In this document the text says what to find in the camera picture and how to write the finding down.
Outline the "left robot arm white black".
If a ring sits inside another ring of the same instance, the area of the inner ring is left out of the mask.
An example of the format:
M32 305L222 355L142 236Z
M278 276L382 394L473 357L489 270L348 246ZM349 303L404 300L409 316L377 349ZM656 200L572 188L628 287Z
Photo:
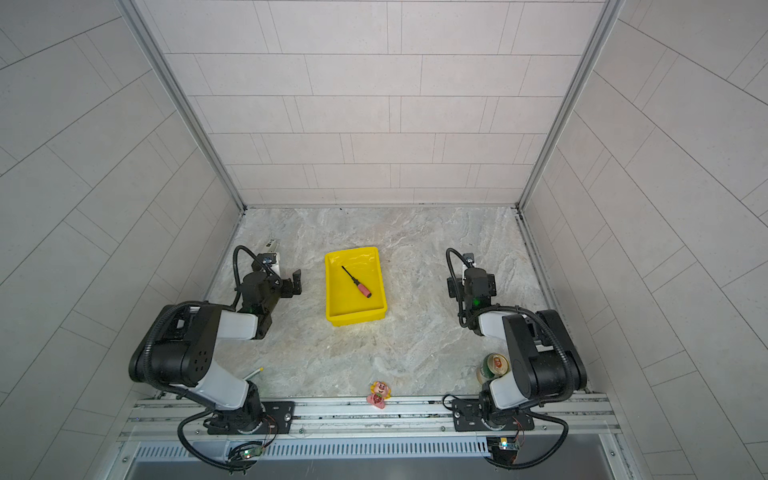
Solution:
M129 376L205 407L203 425L210 435L287 434L295 404L262 402L253 382L215 361L214 349L222 339L264 339L277 302L302 293L301 272L280 279L269 269L254 271L237 292L239 310L197 301L163 307L131 357Z

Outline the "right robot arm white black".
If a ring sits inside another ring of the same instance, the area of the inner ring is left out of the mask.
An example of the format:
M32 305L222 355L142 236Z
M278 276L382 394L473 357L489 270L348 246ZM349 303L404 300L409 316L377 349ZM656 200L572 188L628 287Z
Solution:
M468 268L447 278L450 298L459 305L460 325L507 346L509 371L483 382L476 398L454 399L458 431L531 430L531 409L569 399L587 384L583 361L555 310L532 312L494 304L495 277Z

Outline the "red handled screwdriver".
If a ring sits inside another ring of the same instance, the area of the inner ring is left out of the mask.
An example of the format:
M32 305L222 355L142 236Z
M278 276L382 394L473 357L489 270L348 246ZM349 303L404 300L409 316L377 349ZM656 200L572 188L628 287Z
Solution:
M363 283L361 283L356 277L354 277L344 266L341 266L341 268L350 277L350 279L353 281L353 283L357 287L358 291L365 298L371 298L372 297L372 292Z

